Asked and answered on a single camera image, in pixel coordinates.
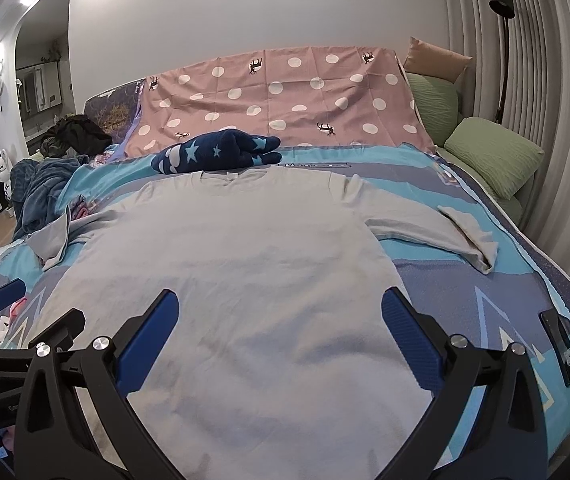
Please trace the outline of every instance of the white plush toy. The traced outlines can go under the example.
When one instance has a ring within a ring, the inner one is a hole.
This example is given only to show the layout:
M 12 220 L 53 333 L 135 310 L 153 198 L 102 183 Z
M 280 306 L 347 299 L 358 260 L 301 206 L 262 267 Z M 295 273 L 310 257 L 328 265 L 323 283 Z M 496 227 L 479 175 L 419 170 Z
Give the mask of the white plush toy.
M 12 198 L 12 185 L 10 183 L 10 174 L 12 171 L 12 163 L 8 159 L 6 150 L 1 150 L 0 155 L 0 181 L 3 183 L 3 189 L 6 192 L 8 200 Z

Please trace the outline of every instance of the navy star-patterned clothing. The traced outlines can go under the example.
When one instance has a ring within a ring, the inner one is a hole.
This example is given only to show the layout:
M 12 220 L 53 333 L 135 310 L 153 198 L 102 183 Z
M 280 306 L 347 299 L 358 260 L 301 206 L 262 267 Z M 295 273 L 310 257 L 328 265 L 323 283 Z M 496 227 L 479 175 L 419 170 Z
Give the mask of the navy star-patterned clothing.
M 278 137 L 249 135 L 234 128 L 194 137 L 158 153 L 152 168 L 158 173 L 219 171 L 278 164 L 281 154 L 275 150 Z

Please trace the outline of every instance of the shirt sleeve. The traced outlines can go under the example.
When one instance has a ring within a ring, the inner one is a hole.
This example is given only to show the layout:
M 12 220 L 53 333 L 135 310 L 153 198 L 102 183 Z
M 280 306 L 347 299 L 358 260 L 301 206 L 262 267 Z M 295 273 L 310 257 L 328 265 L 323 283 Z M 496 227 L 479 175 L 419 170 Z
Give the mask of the shirt sleeve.
M 498 243 L 481 230 L 469 213 L 450 207 L 438 210 L 379 189 L 358 175 L 332 173 L 330 192 L 352 210 L 378 238 L 397 238 L 460 254 L 484 274 L 492 272 Z

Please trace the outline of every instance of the folded navy blanket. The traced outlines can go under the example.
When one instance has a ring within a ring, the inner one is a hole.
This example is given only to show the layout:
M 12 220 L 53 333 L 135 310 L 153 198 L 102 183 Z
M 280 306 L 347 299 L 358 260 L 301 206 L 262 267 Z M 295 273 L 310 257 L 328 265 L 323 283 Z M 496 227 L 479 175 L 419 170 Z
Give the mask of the folded navy blanket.
M 56 201 L 61 191 L 74 172 L 88 162 L 87 155 L 46 158 L 43 162 L 26 158 L 12 168 L 12 206 L 16 214 L 14 240 L 56 220 Z
M 278 164 L 281 154 L 275 150 L 278 137 L 249 135 L 234 128 L 199 135 L 158 153 L 152 168 L 158 173 L 220 171 Z

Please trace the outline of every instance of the blue gripper pad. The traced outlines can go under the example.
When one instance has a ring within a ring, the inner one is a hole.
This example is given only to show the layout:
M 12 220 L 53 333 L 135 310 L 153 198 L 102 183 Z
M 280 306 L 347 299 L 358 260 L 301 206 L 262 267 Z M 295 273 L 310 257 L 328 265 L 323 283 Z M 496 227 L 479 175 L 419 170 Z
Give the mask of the blue gripper pad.
M 12 280 L 0 287 L 0 311 L 25 296 L 25 283 Z
M 383 321 L 401 349 L 417 383 L 424 390 L 437 394 L 444 384 L 440 354 L 392 289 L 383 294 L 381 310 Z
M 116 389 L 122 397 L 143 386 L 178 322 L 178 312 L 178 298 L 174 292 L 167 291 L 124 349 L 116 366 Z

